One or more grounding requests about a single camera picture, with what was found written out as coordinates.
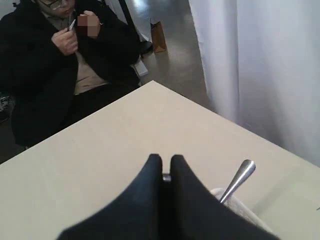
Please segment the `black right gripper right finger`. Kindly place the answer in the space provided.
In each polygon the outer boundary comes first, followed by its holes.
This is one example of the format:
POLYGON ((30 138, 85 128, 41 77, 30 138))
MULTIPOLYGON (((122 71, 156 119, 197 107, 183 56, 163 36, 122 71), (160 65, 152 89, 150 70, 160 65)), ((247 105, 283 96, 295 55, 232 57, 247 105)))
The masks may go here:
POLYGON ((170 161, 176 240, 275 240, 228 209, 196 177, 182 155, 170 161))

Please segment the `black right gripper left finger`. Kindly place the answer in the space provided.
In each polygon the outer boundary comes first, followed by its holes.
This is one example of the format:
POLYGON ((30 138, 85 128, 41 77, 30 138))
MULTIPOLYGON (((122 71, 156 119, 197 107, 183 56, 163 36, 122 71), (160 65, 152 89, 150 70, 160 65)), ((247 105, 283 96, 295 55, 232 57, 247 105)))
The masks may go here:
POLYGON ((151 154, 130 185, 89 218, 63 230, 60 240, 158 240, 162 159, 151 154))

